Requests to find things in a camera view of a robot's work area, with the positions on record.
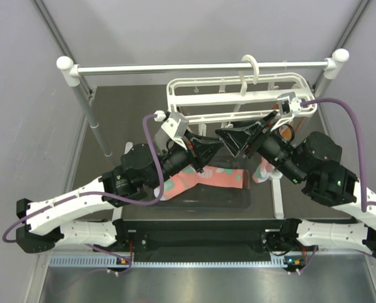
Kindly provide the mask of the pink patterned sock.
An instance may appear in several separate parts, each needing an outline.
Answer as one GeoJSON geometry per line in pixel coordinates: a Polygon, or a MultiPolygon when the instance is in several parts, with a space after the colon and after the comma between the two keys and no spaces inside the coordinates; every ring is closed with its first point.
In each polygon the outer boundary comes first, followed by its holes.
{"type": "Polygon", "coordinates": [[[172,176],[164,183],[164,190],[161,201],[168,201],[197,185],[237,188],[244,186],[244,170],[224,169],[212,166],[205,166],[203,172],[196,172],[188,166],[178,174],[172,176]]]}
{"type": "Polygon", "coordinates": [[[266,182],[270,178],[273,170],[274,166],[262,157],[260,164],[252,175],[252,179],[257,184],[266,182]]]}

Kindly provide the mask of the orange beige sock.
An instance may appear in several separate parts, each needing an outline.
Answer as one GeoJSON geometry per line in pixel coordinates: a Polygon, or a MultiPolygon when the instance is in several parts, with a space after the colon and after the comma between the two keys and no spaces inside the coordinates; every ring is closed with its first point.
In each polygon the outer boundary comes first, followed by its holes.
{"type": "MultiPolygon", "coordinates": [[[[278,119],[279,119],[278,104],[276,104],[273,107],[273,109],[275,109],[275,110],[278,111],[278,114],[277,114],[277,121],[278,121],[278,119]]],[[[278,134],[280,137],[282,137],[286,141],[293,141],[294,138],[295,138],[295,136],[296,136],[296,134],[297,134],[297,132],[298,132],[298,127],[295,127],[295,122],[294,122],[295,118],[292,121],[290,121],[288,124],[284,124],[279,129],[276,129],[276,130],[271,131],[271,132],[278,134]]]]}

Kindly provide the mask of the white plastic clip hanger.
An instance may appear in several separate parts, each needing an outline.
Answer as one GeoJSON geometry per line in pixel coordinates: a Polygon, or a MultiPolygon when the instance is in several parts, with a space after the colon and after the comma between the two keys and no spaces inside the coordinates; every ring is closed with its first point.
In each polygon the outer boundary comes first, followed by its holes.
{"type": "MultiPolygon", "coordinates": [[[[177,78],[167,84],[167,113],[158,120],[165,122],[171,112],[180,112],[182,107],[216,107],[231,105],[229,112],[184,115],[189,125],[207,125],[219,123],[222,128],[235,121],[252,121],[267,116],[270,108],[253,111],[241,111],[247,104],[277,104],[280,95],[295,92],[301,100],[313,101],[314,94],[303,76],[294,72],[260,74],[255,58],[245,55],[242,60],[252,66],[253,74],[240,71],[237,76],[177,78]]],[[[311,117],[317,111],[317,105],[302,107],[297,117],[311,117]]]]}

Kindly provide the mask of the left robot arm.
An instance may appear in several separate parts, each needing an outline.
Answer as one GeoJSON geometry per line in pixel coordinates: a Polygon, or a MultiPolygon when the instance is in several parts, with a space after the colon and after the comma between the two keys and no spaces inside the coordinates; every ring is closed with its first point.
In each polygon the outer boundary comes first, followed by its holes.
{"type": "Polygon", "coordinates": [[[26,253],[41,253],[63,244],[95,244],[123,250],[129,235],[116,222],[80,222],[80,217],[128,204],[149,206],[147,190],[164,186],[185,168],[202,172],[223,143],[217,138],[186,132],[183,148],[174,143],[161,153],[153,144],[134,145],[121,156],[121,165],[88,184],[45,201],[21,199],[16,214],[21,226],[15,242],[26,253]]]}

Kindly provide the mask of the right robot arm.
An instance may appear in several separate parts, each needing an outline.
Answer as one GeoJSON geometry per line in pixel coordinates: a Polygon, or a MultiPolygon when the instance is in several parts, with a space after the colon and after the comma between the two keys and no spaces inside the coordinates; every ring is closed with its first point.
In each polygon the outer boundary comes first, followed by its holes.
{"type": "Polygon", "coordinates": [[[272,129],[276,114],[248,126],[218,129],[216,135],[233,157],[258,153],[293,184],[304,182],[302,193],[312,201],[357,220],[341,224],[289,218],[279,230],[282,245],[289,250],[300,245],[354,249],[376,259],[376,194],[363,189],[361,179],[341,165],[342,148],[330,137],[314,131],[293,146],[272,129]]]}

